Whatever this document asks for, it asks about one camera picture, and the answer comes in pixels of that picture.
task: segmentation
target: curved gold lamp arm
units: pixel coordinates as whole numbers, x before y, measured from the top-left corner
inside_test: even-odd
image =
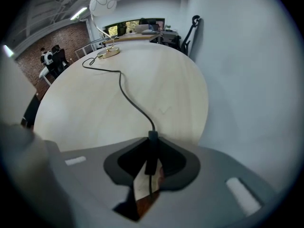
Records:
[[[93,24],[95,25],[95,27],[101,32],[101,33],[103,33],[104,35],[106,35],[106,36],[108,36],[112,41],[113,41],[113,44],[112,44],[112,46],[109,48],[108,46],[106,46],[106,50],[107,51],[109,51],[110,49],[112,49],[113,47],[114,47],[114,39],[110,36],[110,35],[108,35],[107,33],[105,33],[104,31],[102,31],[97,25],[96,25],[96,23],[95,23],[95,21],[94,21],[94,16],[93,16],[93,14],[91,13],[91,18],[92,18],[92,22],[93,22]]]

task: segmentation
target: lamp base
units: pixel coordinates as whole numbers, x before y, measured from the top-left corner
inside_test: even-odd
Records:
[[[97,56],[99,59],[105,59],[108,57],[112,57],[120,53],[119,47],[113,47],[112,49],[105,49],[98,52]]]

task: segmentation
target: desk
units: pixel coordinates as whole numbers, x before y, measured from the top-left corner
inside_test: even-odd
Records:
[[[125,42],[119,47],[119,54],[97,59],[93,67],[124,73],[123,89],[152,118],[160,136],[197,144],[207,119],[208,93],[195,63],[164,45]],[[61,151],[145,137],[151,130],[122,95],[119,74],[82,67],[99,51],[68,67],[41,101],[34,132],[55,141]]]
[[[150,42],[155,38],[160,38],[161,34],[156,35],[143,35],[143,34],[126,34],[123,36],[120,36],[118,39],[114,39],[115,42],[123,42],[123,41],[147,41]],[[103,44],[112,44],[112,40],[107,40],[103,42]]]
[[[52,84],[47,80],[46,75],[49,73],[48,68],[45,66],[39,74],[39,78],[44,78],[46,83],[51,86]]]

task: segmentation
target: fluorescent light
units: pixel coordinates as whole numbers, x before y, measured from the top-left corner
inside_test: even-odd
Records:
[[[11,51],[11,49],[8,48],[7,45],[4,45],[3,48],[8,57],[11,57],[12,55],[14,55],[14,53]]]
[[[74,20],[74,19],[76,19],[76,17],[79,15],[79,14],[81,14],[83,11],[85,11],[87,8],[82,8],[81,10],[79,10],[72,18],[71,18],[71,20]]]

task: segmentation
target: lamp shade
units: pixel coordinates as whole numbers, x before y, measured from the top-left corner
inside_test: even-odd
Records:
[[[105,16],[112,13],[117,5],[117,0],[91,0],[90,11],[96,16]]]

